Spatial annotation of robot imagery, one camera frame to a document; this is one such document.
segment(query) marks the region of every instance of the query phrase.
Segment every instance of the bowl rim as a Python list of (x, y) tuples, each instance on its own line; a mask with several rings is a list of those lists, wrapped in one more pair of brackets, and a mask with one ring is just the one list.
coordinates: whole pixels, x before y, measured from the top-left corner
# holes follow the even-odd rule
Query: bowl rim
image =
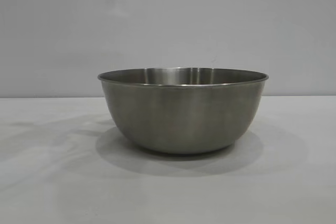
[[(171, 85), (171, 84), (148, 84), (148, 83), (136, 83), (136, 82), (122, 82), (122, 81), (113, 81), (113, 80), (108, 80), (104, 78), (103, 76), (105, 74), (109, 73), (115, 73), (115, 72), (122, 72), (122, 71), (132, 71), (132, 70), (149, 70), (149, 69), (220, 69), (220, 70), (230, 70), (230, 71), (240, 71), (240, 72), (249, 72), (249, 73), (257, 73), (260, 75), (263, 75), (263, 78), (257, 79), (257, 80), (252, 80), (252, 81), (241, 81), (241, 82), (231, 82), (231, 83), (217, 83), (217, 84), (176, 84), (176, 85)], [(98, 75), (98, 79), (102, 82), (108, 82), (108, 83), (113, 83), (113, 84), (119, 84), (123, 86), (137, 86), (137, 87), (165, 87), (165, 88), (188, 88), (188, 87), (222, 87), (222, 86), (236, 86), (236, 85), (243, 85), (243, 84), (251, 84), (251, 83), (258, 83), (258, 82), (263, 82), (269, 79), (269, 76), (265, 73), (262, 72), (257, 72), (257, 71), (251, 71), (251, 70), (241, 70), (241, 69), (231, 69), (231, 68), (199, 68), (199, 67), (176, 67), (176, 68), (131, 68), (131, 69), (121, 69), (121, 70), (114, 70), (114, 71), (108, 71), (104, 72)]]

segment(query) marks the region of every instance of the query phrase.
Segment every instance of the bowl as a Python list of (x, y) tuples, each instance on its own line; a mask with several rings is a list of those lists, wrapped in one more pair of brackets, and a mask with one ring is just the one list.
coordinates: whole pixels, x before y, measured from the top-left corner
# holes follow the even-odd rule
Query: bowl
[(157, 152), (198, 154), (232, 145), (247, 131), (268, 76), (220, 68), (145, 68), (98, 78), (126, 138)]

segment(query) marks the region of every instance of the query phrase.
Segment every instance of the gray wall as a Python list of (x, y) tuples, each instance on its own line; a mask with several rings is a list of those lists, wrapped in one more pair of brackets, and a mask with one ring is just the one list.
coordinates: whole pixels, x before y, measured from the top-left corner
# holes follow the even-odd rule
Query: gray wall
[(100, 96), (100, 72), (175, 66), (336, 94), (335, 18), (336, 0), (0, 0), (0, 97)]

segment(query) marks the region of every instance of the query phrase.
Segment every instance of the white table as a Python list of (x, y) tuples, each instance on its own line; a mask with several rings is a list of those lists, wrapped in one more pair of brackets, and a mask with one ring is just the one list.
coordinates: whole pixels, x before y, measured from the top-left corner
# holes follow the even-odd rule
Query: white table
[(234, 147), (145, 153), (103, 98), (0, 100), (1, 224), (336, 223), (336, 97), (264, 97)]

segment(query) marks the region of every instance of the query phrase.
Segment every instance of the metal bowl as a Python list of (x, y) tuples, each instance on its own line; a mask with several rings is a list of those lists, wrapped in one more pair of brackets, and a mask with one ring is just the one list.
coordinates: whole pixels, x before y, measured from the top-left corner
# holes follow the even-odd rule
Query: metal bowl
[(163, 153), (197, 154), (233, 144), (248, 129), (268, 76), (214, 68), (147, 68), (98, 77), (122, 134)]

